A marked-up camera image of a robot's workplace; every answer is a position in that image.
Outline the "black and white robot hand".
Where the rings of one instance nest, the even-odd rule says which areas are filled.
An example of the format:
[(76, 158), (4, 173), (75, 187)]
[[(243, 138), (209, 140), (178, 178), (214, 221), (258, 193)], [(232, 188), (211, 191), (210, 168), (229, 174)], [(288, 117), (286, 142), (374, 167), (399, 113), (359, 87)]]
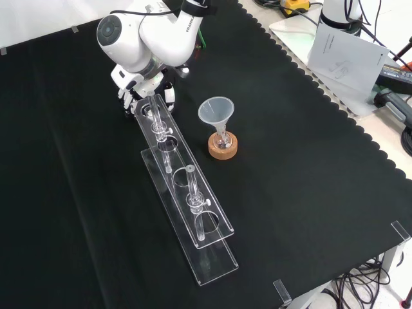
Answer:
[(120, 65), (111, 72), (111, 78), (118, 87), (118, 99), (122, 103), (126, 117), (134, 117), (136, 103), (147, 97), (150, 91), (160, 94), (172, 113), (176, 96), (173, 83), (169, 80), (167, 68), (158, 72), (151, 79), (145, 79), (140, 73), (129, 73)]

